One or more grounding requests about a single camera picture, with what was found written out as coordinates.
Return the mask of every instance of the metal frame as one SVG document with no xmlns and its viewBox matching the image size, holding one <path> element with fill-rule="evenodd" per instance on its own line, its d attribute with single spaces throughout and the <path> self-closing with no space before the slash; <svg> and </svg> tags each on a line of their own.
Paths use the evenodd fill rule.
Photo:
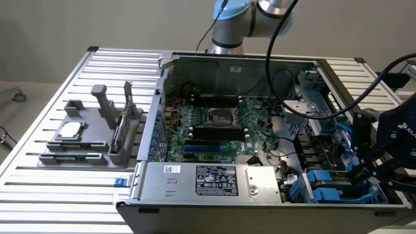
<svg viewBox="0 0 416 234">
<path fill-rule="evenodd" d="M 143 170 L 143 167 L 136 167 L 136 159 L 131 160 L 126 169 L 44 170 L 36 167 L 38 154 L 44 151 L 44 142 L 51 139 L 64 117 L 64 101 L 76 98 L 86 105 L 99 106 L 90 99 L 94 84 L 106 84 L 108 99 L 118 102 L 119 98 L 124 99 L 124 81 L 132 81 L 134 101 L 148 112 L 150 96 L 154 95 L 160 77 L 159 56 L 159 51 L 110 48 L 84 54 L 0 165 L 0 233 L 131 233 L 112 203 L 114 193 L 119 194 L 119 198 L 128 198 L 130 189 L 114 188 L 114 179 Z M 316 59 L 300 56 L 291 58 Z M 372 81 L 368 70 L 352 58 L 324 59 L 355 97 Z M 372 94 L 390 100 L 382 88 Z M 394 102 L 378 104 L 371 97 L 360 103 L 362 109 L 372 107 L 384 111 L 395 107 Z"/>
</svg>

